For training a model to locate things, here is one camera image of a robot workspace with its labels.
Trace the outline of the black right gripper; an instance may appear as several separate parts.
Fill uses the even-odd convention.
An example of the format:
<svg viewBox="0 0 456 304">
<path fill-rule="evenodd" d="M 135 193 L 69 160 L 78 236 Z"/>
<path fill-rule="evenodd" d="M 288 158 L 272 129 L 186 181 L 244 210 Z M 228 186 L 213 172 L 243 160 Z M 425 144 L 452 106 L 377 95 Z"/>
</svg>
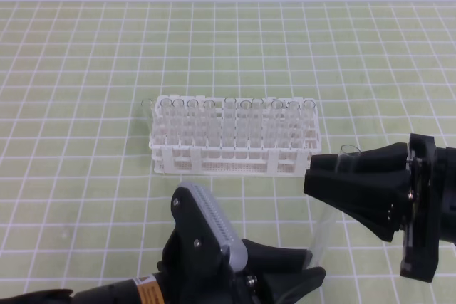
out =
<svg viewBox="0 0 456 304">
<path fill-rule="evenodd" d="M 391 242 L 405 225 L 400 275 L 430 283 L 439 261 L 445 150 L 436 147 L 434 137 L 413 133 L 410 171 L 407 159 L 404 142 L 353 156 L 314 155 L 304 193 L 349 215 L 382 241 Z M 354 173 L 336 173 L 337 167 Z"/>
</svg>

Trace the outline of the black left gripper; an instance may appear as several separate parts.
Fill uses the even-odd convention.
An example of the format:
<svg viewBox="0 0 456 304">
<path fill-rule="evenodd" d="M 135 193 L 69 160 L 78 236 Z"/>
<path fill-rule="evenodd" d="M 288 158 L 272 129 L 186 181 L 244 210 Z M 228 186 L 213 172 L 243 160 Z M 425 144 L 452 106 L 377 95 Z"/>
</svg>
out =
<svg viewBox="0 0 456 304">
<path fill-rule="evenodd" d="M 208 226 L 175 226 L 157 264 L 166 303 L 297 303 L 326 277 L 308 249 L 218 242 Z"/>
</svg>

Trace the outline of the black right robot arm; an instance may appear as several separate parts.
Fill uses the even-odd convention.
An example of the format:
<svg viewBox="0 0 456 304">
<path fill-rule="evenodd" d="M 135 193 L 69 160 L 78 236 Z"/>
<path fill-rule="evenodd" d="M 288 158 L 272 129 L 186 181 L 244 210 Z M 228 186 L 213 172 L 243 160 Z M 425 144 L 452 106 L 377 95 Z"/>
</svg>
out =
<svg viewBox="0 0 456 304">
<path fill-rule="evenodd" d="M 400 275 L 432 282 L 441 241 L 455 242 L 455 148 L 432 136 L 367 151 L 341 146 L 311 158 L 304 193 L 349 215 L 380 240 L 403 231 Z"/>
</svg>

